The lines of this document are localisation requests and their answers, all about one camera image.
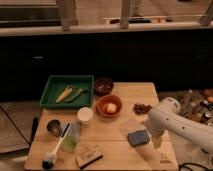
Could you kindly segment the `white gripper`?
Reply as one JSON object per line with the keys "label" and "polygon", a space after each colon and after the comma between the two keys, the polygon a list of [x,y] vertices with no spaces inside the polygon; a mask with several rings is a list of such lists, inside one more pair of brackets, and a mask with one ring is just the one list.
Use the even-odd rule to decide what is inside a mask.
{"label": "white gripper", "polygon": [[144,125],[151,135],[153,146],[155,148],[160,148],[162,143],[162,135],[164,134],[164,129],[156,125],[155,123],[151,122],[150,120],[146,120],[144,122]]}

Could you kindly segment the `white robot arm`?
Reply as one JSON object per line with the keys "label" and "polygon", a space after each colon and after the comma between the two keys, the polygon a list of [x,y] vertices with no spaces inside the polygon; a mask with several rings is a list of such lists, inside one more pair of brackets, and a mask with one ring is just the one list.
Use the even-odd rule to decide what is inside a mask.
{"label": "white robot arm", "polygon": [[165,130],[169,130],[213,153],[213,127],[181,117],[180,109],[176,99],[164,98],[150,109],[144,126],[153,137],[160,137]]}

